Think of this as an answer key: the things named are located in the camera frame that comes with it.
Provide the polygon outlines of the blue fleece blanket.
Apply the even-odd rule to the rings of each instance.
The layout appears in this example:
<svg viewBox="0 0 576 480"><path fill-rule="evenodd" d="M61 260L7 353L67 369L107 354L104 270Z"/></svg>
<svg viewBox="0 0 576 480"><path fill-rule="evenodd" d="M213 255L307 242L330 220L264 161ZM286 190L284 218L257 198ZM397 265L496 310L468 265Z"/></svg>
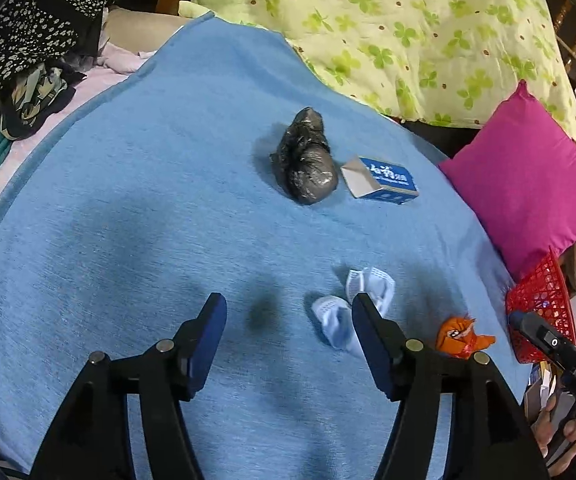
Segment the blue fleece blanket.
<svg viewBox="0 0 576 480"><path fill-rule="evenodd" d="M333 159L405 167L419 196L302 206L271 153L294 115L323 116ZM321 84L279 35L206 16L52 130L0 195L0 457L32 466L91 352L135 356L212 292L228 318L184 406L209 479L369 479L396 413L367 364L332 349L311 304L346 274L390 274L389 318L427 344L453 315L509 344L503 261L440 170L442 153Z"/></svg>

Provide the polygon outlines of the black plastic bag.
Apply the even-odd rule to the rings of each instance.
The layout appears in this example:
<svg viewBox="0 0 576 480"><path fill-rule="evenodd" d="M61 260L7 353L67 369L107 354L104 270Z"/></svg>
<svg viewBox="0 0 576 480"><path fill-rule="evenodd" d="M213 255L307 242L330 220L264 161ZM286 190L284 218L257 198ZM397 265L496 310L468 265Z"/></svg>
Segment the black plastic bag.
<svg viewBox="0 0 576 480"><path fill-rule="evenodd" d="M271 168L278 185L300 204L319 203L335 191L337 166L317 110L308 106L295 115L271 154Z"/></svg>

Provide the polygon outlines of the green patterned cloth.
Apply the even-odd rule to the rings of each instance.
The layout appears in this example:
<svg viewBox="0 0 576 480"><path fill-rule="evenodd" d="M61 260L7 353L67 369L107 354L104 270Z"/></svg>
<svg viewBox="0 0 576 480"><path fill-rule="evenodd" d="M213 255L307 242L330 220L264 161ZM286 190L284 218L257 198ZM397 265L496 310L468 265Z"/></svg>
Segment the green patterned cloth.
<svg viewBox="0 0 576 480"><path fill-rule="evenodd" d="M0 94L0 166L12 143L38 133L51 115L64 110L85 78L63 62L40 63L4 87Z"/></svg>

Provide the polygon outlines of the magenta pillow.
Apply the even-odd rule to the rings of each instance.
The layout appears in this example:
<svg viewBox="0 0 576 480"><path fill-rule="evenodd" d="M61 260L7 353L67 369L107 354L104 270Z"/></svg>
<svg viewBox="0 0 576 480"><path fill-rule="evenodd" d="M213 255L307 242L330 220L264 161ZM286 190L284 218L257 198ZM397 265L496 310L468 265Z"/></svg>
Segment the magenta pillow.
<svg viewBox="0 0 576 480"><path fill-rule="evenodd" d="M440 169L515 281L576 242L576 142L524 80Z"/></svg>

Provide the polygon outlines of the red mesh trash basket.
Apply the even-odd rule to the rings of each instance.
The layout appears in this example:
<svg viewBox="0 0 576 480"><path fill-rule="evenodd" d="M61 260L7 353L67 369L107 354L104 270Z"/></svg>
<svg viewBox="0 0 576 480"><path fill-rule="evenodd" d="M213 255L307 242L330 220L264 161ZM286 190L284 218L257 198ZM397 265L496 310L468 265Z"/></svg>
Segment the red mesh trash basket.
<svg viewBox="0 0 576 480"><path fill-rule="evenodd" d="M507 318L514 313L534 313L550 326L548 329L558 340L576 346L576 323L573 319L570 297L558 257L550 249L536 267L507 292L505 297ZM510 342L516 359L522 364L550 361L563 370L564 363L554 350L547 352L532 344L518 328L508 324Z"/></svg>

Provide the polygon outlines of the green clover quilt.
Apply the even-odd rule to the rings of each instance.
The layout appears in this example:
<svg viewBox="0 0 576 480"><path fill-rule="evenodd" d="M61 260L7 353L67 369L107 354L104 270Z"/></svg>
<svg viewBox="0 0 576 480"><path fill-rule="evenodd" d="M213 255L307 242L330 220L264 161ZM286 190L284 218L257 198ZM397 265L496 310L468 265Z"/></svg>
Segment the green clover quilt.
<svg viewBox="0 0 576 480"><path fill-rule="evenodd" d="M331 89L379 113L478 128L525 81L576 142L576 96L546 0L185 0L279 32Z"/></svg>

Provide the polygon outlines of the blue toothpaste box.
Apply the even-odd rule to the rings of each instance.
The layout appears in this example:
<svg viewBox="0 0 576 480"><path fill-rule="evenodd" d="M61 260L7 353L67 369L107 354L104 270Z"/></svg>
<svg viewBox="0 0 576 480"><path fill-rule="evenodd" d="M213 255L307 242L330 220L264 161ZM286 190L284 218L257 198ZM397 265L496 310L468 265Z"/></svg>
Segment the blue toothpaste box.
<svg viewBox="0 0 576 480"><path fill-rule="evenodd" d="M357 156L341 166L354 198L402 205L419 196L411 173L403 166Z"/></svg>

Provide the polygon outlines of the orange wrapper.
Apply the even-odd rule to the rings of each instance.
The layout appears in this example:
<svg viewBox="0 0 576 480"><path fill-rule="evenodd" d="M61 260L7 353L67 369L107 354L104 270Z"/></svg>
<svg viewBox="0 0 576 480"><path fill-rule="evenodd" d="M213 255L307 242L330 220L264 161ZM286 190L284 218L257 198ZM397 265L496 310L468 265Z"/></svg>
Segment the orange wrapper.
<svg viewBox="0 0 576 480"><path fill-rule="evenodd" d="M469 359L471 354L486 350L495 344L496 338L478 335L474 330L474 318L448 318L439 328L436 349L458 359Z"/></svg>

